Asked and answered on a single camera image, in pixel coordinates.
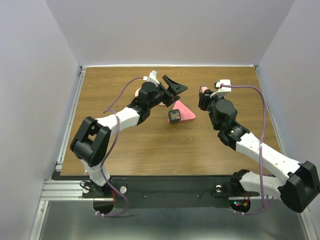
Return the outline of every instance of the pink triangular block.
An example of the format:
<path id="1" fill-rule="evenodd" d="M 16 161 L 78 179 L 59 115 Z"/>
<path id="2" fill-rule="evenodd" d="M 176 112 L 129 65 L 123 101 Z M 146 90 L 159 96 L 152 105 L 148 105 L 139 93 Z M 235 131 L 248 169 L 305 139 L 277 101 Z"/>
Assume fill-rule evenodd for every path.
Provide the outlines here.
<path id="1" fill-rule="evenodd" d="M 196 115 L 179 100 L 175 102 L 172 109 L 179 109 L 181 114 L 181 120 L 179 121 L 179 123 L 191 121 L 196 118 Z"/>

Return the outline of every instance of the wooden table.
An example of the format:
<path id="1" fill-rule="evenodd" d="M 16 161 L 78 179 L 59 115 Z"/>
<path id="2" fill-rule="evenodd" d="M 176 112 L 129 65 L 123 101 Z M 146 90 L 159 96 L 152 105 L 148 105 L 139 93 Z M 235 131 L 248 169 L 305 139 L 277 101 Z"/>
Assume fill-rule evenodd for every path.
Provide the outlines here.
<path id="1" fill-rule="evenodd" d="M 168 75 L 188 86 L 180 100 L 196 118 L 190 122 L 168 124 L 168 110 L 172 106 L 154 107 L 145 122 L 121 131 L 106 161 L 111 175 L 224 175 L 241 169 L 259 172 L 256 162 L 220 142 L 207 112 L 198 108 L 199 88 L 203 84 L 213 89 L 214 82 L 230 79 L 233 85 L 259 87 L 253 67 L 90 67 L 85 73 L 61 175 L 84 174 L 83 164 L 69 149 L 83 119 L 87 116 L 103 117 L 103 111 L 129 80 L 147 76 L 151 70 L 158 72 L 159 80 Z M 118 112 L 126 107 L 142 83 L 142 80 L 136 80 L 130 84 L 113 109 Z M 258 93 L 252 89 L 233 89 L 227 99 L 238 110 L 237 121 L 259 138 L 263 108 Z M 279 150 L 269 115 L 264 142 Z"/>

